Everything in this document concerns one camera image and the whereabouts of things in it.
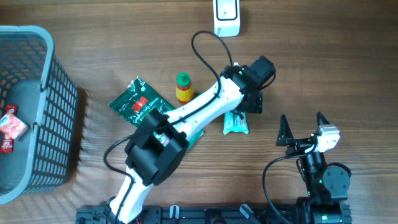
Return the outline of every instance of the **red package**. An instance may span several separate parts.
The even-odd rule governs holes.
[[[12,113],[13,115],[17,115],[17,111],[18,107],[16,105],[6,106],[6,113]],[[14,140],[8,134],[5,134],[0,147],[0,154],[12,153],[13,148],[14,148]]]
[[[27,125],[10,112],[0,119],[0,131],[14,140],[18,140],[26,130]]]

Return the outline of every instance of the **light blue packet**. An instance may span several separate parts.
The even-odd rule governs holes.
[[[223,132],[224,134],[228,134],[230,131],[249,134],[246,115],[243,112],[229,111],[225,113]]]

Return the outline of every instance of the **green bag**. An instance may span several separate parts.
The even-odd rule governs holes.
[[[148,83],[139,77],[131,82],[128,88],[114,99],[109,106],[137,128],[152,110],[157,109],[159,112],[165,113],[175,109]],[[191,138],[188,149],[194,145],[204,132],[205,130],[202,129]],[[169,143],[169,138],[166,135],[156,134],[155,136],[164,146]]]

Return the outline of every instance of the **plastic bin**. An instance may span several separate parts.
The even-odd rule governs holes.
[[[78,93],[41,27],[0,26],[0,114],[7,104],[19,107],[30,129],[13,153],[0,154],[0,205],[68,177]]]

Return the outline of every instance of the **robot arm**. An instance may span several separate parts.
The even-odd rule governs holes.
[[[128,142],[125,148],[126,172],[133,176],[134,184],[127,192],[131,180],[126,177],[118,195],[107,204],[109,220],[115,220],[115,214],[127,194],[117,220],[119,223],[133,221],[141,213],[142,205],[151,188],[162,183],[178,167],[192,136],[219,115],[231,110],[261,113],[261,86],[273,75],[274,65],[261,56],[250,67],[226,67],[221,73],[221,90],[218,97],[204,110],[186,120],[173,126],[168,125],[213,98],[218,90],[217,83],[193,101],[166,114],[160,114],[157,110],[151,111],[136,132],[156,129],[157,134],[164,133],[169,138],[169,143],[163,146],[153,133],[143,134]]]

